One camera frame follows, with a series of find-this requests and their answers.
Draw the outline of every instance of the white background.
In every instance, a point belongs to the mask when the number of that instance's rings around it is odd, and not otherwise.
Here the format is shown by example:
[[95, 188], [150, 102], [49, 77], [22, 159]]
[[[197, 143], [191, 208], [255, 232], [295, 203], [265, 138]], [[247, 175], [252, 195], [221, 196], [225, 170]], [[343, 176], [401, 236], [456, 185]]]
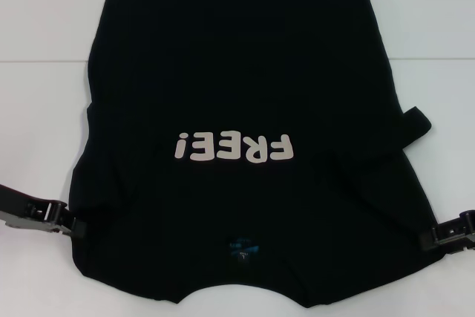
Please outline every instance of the white background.
[[[475, 0], [371, 1], [403, 109], [417, 105], [433, 123], [406, 152], [436, 216], [450, 220], [475, 209]], [[103, 2], [0, 0], [1, 184], [68, 199], [88, 135], [85, 68]], [[470, 251], [331, 306], [306, 310], [234, 285], [175, 305], [82, 277], [66, 237], [0, 225], [0, 316], [465, 317], [474, 293]]]

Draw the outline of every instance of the white table surface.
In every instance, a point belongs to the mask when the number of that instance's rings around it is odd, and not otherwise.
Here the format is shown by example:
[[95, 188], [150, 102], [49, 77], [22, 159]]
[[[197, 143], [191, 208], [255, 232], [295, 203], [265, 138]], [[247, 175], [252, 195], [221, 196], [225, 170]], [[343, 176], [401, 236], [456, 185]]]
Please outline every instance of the white table surface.
[[[88, 135], [85, 72], [104, 0], [0, 0], [0, 183], [68, 200]], [[403, 109], [433, 129], [406, 149], [440, 221], [475, 209], [475, 0], [372, 0]], [[356, 252], [348, 252], [349, 258]], [[0, 224], [0, 316], [473, 316], [475, 252], [331, 306], [213, 287], [180, 304], [81, 276], [61, 235]]]

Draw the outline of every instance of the black fabric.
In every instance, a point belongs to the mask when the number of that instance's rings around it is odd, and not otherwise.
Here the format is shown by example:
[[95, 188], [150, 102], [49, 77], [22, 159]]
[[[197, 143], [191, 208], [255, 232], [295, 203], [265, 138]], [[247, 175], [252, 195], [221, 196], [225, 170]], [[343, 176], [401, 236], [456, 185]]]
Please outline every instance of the black fabric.
[[[436, 221], [402, 151], [430, 123], [399, 107], [370, 0], [106, 0], [88, 75], [70, 196], [84, 275], [157, 300], [245, 284], [311, 307], [442, 258], [419, 248]], [[223, 131], [240, 144], [218, 155]]]

